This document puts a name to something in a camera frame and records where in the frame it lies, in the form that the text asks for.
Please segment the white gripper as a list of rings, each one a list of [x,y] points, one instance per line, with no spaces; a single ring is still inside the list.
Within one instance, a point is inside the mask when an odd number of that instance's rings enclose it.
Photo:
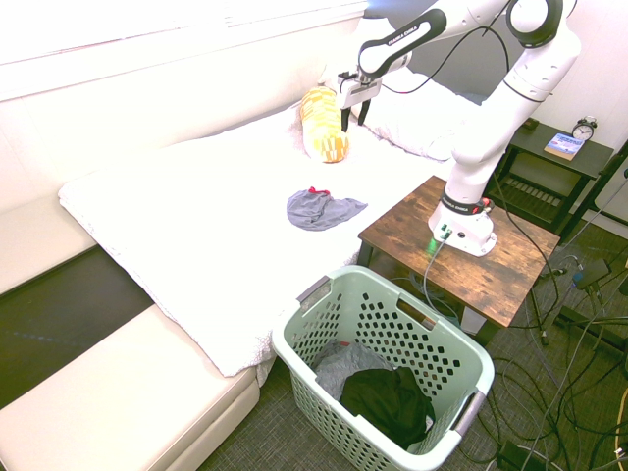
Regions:
[[[371,100],[377,96],[382,86],[382,80],[362,82],[357,78],[340,78],[337,92],[337,104],[341,110],[341,130],[347,132],[349,117],[353,106],[362,103],[357,123],[363,126],[366,120]]]

